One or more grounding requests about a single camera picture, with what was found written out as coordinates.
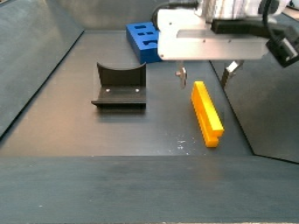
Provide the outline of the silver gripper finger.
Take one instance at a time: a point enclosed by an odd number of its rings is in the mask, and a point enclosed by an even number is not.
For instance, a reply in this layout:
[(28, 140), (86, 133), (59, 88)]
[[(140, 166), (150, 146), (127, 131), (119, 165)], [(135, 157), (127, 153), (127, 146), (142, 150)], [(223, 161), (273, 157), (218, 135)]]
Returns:
[(237, 71), (242, 68), (245, 64), (243, 60), (234, 60), (226, 67), (223, 71), (223, 75), (221, 78), (221, 85), (223, 87), (227, 86), (229, 79), (235, 75)]
[(181, 87), (186, 88), (187, 83), (187, 70), (183, 64), (183, 61), (177, 62), (177, 72), (175, 75), (181, 78)]

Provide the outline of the white metal gripper body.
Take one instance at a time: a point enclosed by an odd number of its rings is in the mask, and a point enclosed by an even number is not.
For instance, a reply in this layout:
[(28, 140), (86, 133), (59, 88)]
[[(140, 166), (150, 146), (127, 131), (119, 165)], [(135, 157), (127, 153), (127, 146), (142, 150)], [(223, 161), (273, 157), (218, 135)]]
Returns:
[(258, 60), (265, 38), (215, 34), (195, 10), (159, 10), (158, 54), (163, 60)]

